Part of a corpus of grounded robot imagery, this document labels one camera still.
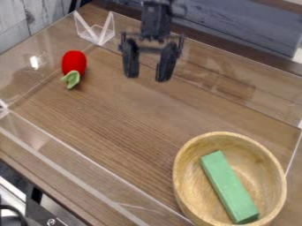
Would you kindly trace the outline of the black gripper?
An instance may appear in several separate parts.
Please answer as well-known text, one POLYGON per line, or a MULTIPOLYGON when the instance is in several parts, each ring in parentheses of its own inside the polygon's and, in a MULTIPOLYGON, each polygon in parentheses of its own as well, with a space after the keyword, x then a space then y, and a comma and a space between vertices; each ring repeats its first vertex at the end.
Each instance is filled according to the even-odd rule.
POLYGON ((157 64, 157 82, 169 81, 183 52, 185 40, 183 34, 155 38, 145 37, 141 33, 122 32, 119 51, 123 53, 125 75, 129 78, 137 78, 139 75, 139 52, 155 54, 162 51, 157 64))

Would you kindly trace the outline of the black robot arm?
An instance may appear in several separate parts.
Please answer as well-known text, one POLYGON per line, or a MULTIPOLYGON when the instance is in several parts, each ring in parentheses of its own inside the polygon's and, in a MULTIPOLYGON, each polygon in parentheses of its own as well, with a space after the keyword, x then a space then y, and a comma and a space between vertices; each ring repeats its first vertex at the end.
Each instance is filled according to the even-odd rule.
POLYGON ((173 0, 142 0, 142 24, 139 33, 122 33, 119 51, 123 57, 125 76, 134 79, 139 76, 141 53, 159 54, 157 64, 157 82, 171 80, 177 60, 182 56, 186 37, 179 35, 178 41, 170 41, 163 48, 139 46, 139 41, 157 41, 165 43, 166 39, 177 38, 171 34, 173 0))

